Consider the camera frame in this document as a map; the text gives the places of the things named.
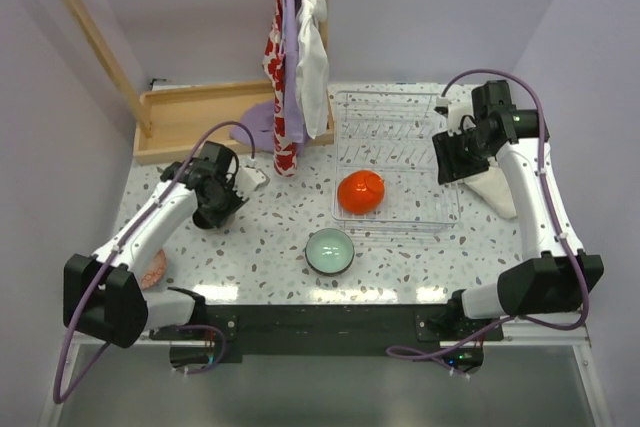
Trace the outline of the black glazed tan bowl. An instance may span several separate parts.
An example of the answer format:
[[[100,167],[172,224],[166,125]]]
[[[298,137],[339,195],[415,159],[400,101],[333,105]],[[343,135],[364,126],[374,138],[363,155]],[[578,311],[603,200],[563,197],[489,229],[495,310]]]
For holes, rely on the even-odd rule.
[[[192,215],[196,227],[202,230],[219,229],[224,227],[233,216],[233,210],[215,211],[209,208],[198,208]]]

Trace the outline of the orange plastic bowl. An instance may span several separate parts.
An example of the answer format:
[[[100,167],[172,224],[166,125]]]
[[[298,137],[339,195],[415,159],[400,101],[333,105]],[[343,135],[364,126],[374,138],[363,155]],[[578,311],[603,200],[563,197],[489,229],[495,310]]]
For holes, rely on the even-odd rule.
[[[356,192],[357,198],[362,205],[376,206],[384,199],[384,179],[373,171],[358,171],[356,177]]]
[[[384,180],[370,170],[359,170],[348,175],[337,189],[340,206],[357,215],[375,210],[384,199],[384,195]]]

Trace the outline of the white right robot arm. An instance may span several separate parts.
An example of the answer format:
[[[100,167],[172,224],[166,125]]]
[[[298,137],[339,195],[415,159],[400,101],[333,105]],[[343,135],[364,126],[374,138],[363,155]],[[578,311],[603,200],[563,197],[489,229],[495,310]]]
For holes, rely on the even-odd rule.
[[[539,97],[529,85],[531,109],[518,108],[509,84],[514,76],[473,89],[471,125],[433,136],[441,185],[488,171],[495,162],[504,174],[521,232],[518,265],[492,283],[453,294],[461,317],[485,320],[523,318],[541,324],[542,315],[578,312],[571,329],[590,310],[589,293],[604,273],[602,258],[585,251],[570,221],[555,180],[549,131]]]

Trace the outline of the red blue patterned bowl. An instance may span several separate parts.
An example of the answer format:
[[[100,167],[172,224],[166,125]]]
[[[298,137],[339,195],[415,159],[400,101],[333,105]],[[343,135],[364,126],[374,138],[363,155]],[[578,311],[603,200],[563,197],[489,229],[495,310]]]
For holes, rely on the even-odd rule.
[[[140,279],[142,290],[156,286],[164,277],[167,269],[167,258],[163,249],[159,250],[150,261]]]

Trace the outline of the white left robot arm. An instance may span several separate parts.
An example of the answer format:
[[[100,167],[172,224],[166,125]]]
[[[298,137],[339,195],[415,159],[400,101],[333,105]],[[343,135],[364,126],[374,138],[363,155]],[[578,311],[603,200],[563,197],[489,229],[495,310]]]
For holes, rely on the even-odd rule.
[[[266,183],[253,164],[205,142],[198,154],[165,168],[147,202],[92,254],[73,255],[63,271],[63,323],[107,344],[128,348],[149,330],[192,322],[203,300],[189,290],[146,292],[147,268],[186,221],[222,227]]]

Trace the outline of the white wire dish rack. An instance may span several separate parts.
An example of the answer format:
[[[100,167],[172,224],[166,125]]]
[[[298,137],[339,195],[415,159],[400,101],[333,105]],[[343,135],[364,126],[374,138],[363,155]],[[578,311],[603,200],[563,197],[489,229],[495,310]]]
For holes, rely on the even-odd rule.
[[[458,188],[438,183],[432,137],[445,130],[436,112],[437,92],[334,94],[336,180],[370,170],[385,182],[381,204],[356,215],[333,202],[333,217],[353,233],[398,232],[409,236],[454,227],[460,217]]]

